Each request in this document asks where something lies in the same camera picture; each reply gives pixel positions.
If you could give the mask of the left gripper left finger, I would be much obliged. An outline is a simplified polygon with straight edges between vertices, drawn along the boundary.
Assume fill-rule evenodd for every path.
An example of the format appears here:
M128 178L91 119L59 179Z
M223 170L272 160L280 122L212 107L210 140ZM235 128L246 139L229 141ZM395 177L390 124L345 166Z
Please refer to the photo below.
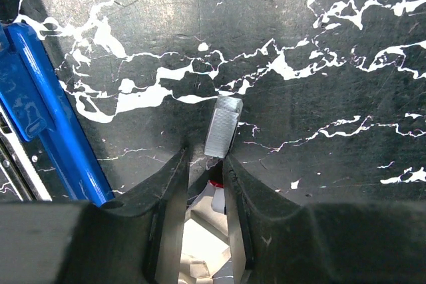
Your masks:
M190 152L115 199L3 202L2 283L176 283Z

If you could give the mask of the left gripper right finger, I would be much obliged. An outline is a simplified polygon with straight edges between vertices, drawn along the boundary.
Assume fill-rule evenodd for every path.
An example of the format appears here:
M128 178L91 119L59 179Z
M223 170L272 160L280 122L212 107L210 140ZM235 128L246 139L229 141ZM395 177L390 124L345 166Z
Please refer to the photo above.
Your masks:
M235 283L425 282L425 204L299 205L233 157L222 176Z

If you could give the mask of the red staple box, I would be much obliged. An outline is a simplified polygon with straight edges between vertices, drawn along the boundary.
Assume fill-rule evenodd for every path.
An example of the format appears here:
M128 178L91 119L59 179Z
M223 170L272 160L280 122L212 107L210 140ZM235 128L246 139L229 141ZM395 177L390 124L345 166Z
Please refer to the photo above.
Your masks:
M223 185L208 181L186 210L179 283L213 283L230 259Z

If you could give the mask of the staple strip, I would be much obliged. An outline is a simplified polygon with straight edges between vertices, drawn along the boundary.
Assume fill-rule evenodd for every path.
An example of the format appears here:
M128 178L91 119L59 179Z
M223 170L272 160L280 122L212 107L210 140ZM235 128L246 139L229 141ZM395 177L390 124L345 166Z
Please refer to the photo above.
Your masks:
M240 98L219 95L209 124L204 154L224 159L233 143L243 109Z

